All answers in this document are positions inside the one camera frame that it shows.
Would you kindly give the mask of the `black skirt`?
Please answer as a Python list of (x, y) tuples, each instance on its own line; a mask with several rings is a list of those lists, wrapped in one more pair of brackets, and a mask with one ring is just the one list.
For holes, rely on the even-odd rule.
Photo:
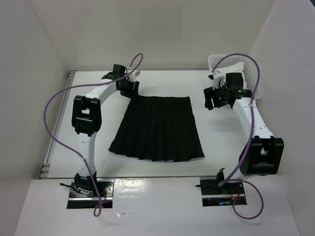
[(190, 98), (133, 97), (109, 151), (153, 162), (203, 158)]

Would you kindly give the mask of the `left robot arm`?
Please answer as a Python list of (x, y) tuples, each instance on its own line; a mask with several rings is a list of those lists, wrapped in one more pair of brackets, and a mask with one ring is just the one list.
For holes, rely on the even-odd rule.
[(95, 139), (102, 124), (101, 105), (117, 91), (126, 97), (134, 95), (139, 86), (136, 81), (139, 74), (138, 69), (115, 64), (113, 70), (101, 78), (100, 85), (73, 100), (71, 124), (78, 135), (79, 153), (83, 157), (83, 165), (74, 177), (74, 187), (86, 196), (93, 196), (98, 190), (94, 157)]

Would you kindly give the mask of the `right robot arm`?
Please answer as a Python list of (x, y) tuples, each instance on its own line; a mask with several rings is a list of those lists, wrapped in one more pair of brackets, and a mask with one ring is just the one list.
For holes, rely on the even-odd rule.
[(254, 91), (245, 86), (241, 72), (214, 72), (209, 75), (212, 87), (204, 89), (208, 110), (229, 106), (237, 115), (248, 137), (235, 168), (225, 173), (221, 168), (216, 176), (216, 189), (227, 193), (232, 177), (275, 175), (278, 172), (284, 141), (268, 129), (256, 106)]

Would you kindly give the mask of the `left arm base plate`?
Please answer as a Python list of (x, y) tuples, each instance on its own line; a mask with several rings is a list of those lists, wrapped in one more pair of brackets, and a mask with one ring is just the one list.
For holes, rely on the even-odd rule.
[[(96, 184), (102, 201), (102, 208), (112, 208), (113, 206), (114, 183), (113, 179), (97, 179)], [(93, 209), (98, 206), (98, 197), (95, 192), (75, 187), (74, 182), (70, 186), (67, 209)]]

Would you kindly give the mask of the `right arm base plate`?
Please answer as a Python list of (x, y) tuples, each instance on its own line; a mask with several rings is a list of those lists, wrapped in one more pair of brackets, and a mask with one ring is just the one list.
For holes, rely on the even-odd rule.
[(219, 187), (216, 178), (201, 177), (200, 183), (195, 187), (201, 191), (203, 207), (219, 207), (235, 205), (247, 205), (245, 190), (241, 182), (227, 183), (227, 186)]

